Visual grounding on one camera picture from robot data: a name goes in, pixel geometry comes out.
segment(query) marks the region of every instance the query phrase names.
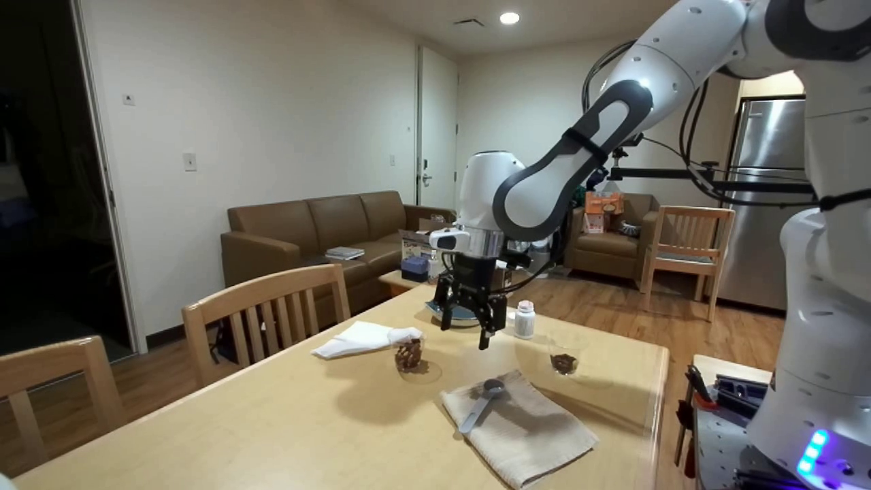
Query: wooden chair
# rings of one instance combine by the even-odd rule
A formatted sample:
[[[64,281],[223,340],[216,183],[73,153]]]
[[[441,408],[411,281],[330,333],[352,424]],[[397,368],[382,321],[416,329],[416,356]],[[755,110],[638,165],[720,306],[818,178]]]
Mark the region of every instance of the wooden chair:
[[[85,374],[102,430],[122,423],[122,406],[102,337],[76,337],[0,356],[0,397],[8,397],[26,440],[26,459],[30,462],[47,459],[47,443],[27,390],[72,374]]]
[[[238,364],[250,364],[322,329],[317,295],[333,295],[333,317],[352,317],[347,276],[339,263],[284,269],[204,297],[182,311],[197,379],[222,379],[219,329],[231,336]]]
[[[643,291],[650,311],[657,269],[701,276],[694,300],[702,300],[710,281],[707,321],[716,318],[720,272],[732,234],[732,210],[728,208],[661,208],[653,239],[646,253]]]

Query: white napkin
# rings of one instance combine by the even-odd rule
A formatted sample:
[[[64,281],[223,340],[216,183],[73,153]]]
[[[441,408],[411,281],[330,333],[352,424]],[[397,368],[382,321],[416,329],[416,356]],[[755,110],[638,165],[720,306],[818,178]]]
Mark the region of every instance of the white napkin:
[[[422,337],[416,327],[382,327],[374,321],[354,321],[347,333],[336,336],[325,345],[317,349],[317,356],[336,360],[352,356],[362,351],[378,351],[388,345],[407,344],[411,337]]]
[[[547,401],[520,374],[502,376],[510,397],[468,432],[468,443],[510,485],[526,481],[569,465],[600,440],[575,413]],[[441,404],[460,424],[479,401],[482,385],[441,391]]]

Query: ceiling light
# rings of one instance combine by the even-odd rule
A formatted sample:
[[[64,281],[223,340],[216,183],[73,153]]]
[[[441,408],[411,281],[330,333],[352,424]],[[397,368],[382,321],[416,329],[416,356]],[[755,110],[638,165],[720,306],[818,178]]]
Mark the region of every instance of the ceiling light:
[[[520,23],[520,13],[517,13],[517,10],[503,10],[503,13],[498,13],[498,23],[502,23],[502,25],[517,25],[517,23]]]

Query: brown couch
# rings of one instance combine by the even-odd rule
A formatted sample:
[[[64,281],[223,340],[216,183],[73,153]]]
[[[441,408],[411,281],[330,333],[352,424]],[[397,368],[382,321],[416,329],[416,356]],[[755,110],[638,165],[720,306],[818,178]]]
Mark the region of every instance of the brown couch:
[[[449,210],[403,205],[400,194],[348,194],[231,208],[222,238],[227,285],[305,263],[325,263],[328,248],[362,248],[343,263],[352,308],[388,297],[378,276],[400,266],[400,232],[422,220],[453,220]]]
[[[638,227],[638,238],[631,238],[624,232],[584,234],[584,208],[578,208],[569,220],[567,266],[641,283],[646,250],[653,239],[657,210],[657,195],[626,194],[624,220]]]

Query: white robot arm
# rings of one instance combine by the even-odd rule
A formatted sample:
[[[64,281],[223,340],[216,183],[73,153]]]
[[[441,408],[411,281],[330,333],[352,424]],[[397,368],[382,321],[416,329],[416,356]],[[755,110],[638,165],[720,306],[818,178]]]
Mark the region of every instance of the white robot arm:
[[[720,69],[797,70],[805,85],[805,171],[822,210],[795,216],[786,329],[751,443],[814,487],[871,487],[871,2],[678,0],[615,66],[596,103],[537,164],[479,153],[457,224],[433,244],[454,253],[437,302],[503,327],[492,263],[506,239],[541,239],[612,150],[657,126]]]

